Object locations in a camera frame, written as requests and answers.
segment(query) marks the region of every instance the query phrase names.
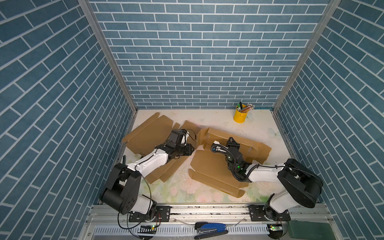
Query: brick wallpaper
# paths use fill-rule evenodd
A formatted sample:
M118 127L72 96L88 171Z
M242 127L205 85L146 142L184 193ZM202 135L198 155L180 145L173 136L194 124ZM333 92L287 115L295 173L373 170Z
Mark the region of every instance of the brick wallpaper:
M0 239L78 237L131 116L76 0L0 1Z
M329 0L91 0L139 108L271 109Z
M383 13L342 0L278 110L344 239L384 239Z

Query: cardboard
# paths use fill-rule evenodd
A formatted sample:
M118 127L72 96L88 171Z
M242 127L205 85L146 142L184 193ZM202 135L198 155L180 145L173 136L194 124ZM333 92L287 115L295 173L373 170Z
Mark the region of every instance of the cardboard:
M198 182L213 187L234 197L242 197L245 193L240 188L247 187L247 182L239 182L228 170L223 154L207 150L197 150L191 161L189 176Z
M190 128L198 134L200 128L195 124L185 121L183 126L180 127L180 124L176 123L173 125L173 121L167 116L160 113L155 113L146 121L144 121L140 126L128 133L123 139L122 142L126 142L126 147L128 147L133 153L141 154L146 156L151 153L155 146L164 143L172 129L185 129ZM187 139L187 143L191 143L193 147L196 147L196 140L192 138ZM188 158L188 156L182 156L179 159L173 159L167 164L158 167L152 171L149 175L146 176L146 180L151 184L158 179L161 179L163 182L167 181L183 164L183 162Z
M196 151L191 161L193 170L189 169L188 174L193 180L239 198L245 193L240 188L247 187L248 183L239 182L232 176L223 154L210 151L214 141L218 141L225 146L229 137L233 137L240 144L240 152L243 154L245 161L252 163L252 160L256 160L263 164L268 158L271 148L261 142L214 128L204 128L197 135L197 145L203 145L204 150Z
M197 135L197 145L203 145L205 150L210 151L210 147L214 141L218 141L225 146L229 137L233 137L233 139L240 144L239 151L243 154L243 159L245 161L252 163L252 160L256 160L260 164L263 164L268 158L271 148L264 143L236 136L211 127L200 130Z

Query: cardboard flap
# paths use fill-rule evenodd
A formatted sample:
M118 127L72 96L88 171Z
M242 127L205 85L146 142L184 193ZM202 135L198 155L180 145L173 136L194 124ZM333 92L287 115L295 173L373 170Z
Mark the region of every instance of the cardboard flap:
M184 124L180 127L180 124L175 123L172 129L192 129L196 134L199 133L200 128L197 127L194 123L185 121ZM192 137L187 139L187 143L192 144L192 146L196 149L196 138L194 134L189 130L189 133ZM157 179L160 179L163 182L166 182L172 175L179 169L179 167L184 163L184 161L189 156L181 156L178 159L172 159L167 164L156 168L152 171L147 177L147 181L151 184L155 182Z
M230 186L223 182L220 182L216 179L203 175L201 173L195 172L192 169L188 170L188 175L195 181L201 182L207 186L213 187L217 190L225 192L234 197L242 197L245 194L244 190L238 189L236 187Z
M164 143L169 136L173 129L173 121L165 115L155 118L158 115L159 113L155 113L123 138L123 141L127 141L126 147L133 153L148 155L155 146Z
M159 116L160 116L160 113L155 113L154 115L152 115L150 118L145 120L142 124L140 124L140 126L138 126L134 130L132 130L129 134L127 134L125 137L123 137L121 142L128 142L129 140L131 140L134 136L136 136L140 131L142 131L144 128L146 128L149 124L151 124Z
M239 182L228 170L227 162L223 154L216 154L211 151L197 150L191 161L191 167L198 173L214 178L226 185L243 188L247 187L247 182Z
M197 134L196 141L198 146L203 145L203 143L205 142L205 138L207 136L208 130L209 128L203 128Z
M208 151L214 141L218 141L225 146L229 137L233 137L235 141L240 144L239 151L243 154L245 161L252 162L252 160L256 160L263 164L268 158L271 148L264 143L236 136L214 128L202 129L198 135L198 143L204 145L204 149Z

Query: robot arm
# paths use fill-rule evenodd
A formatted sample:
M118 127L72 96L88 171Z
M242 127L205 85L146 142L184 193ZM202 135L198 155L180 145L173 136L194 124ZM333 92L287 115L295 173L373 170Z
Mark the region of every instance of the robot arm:
M240 145L230 137L226 146L215 141L211 151L225 154L228 169L238 181L276 182L285 187L283 191L272 194L264 206L265 215L270 220L277 220L279 214L297 205L315 206L323 187L323 181L315 173L294 159L270 166L251 164L243 160L239 148Z
M190 156L195 149L187 143L188 137L186 129L174 129L165 143L156 146L147 156L128 165L118 163L113 166L99 199L121 214L140 212L152 219L157 204L146 196L139 196L141 177L146 177L175 157Z

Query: blue stapler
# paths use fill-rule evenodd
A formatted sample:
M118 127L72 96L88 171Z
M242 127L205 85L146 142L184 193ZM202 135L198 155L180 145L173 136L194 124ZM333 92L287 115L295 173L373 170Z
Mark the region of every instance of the blue stapler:
M197 235L194 239L203 239L228 233L226 226L223 223L208 223L208 222L197 222L195 224Z

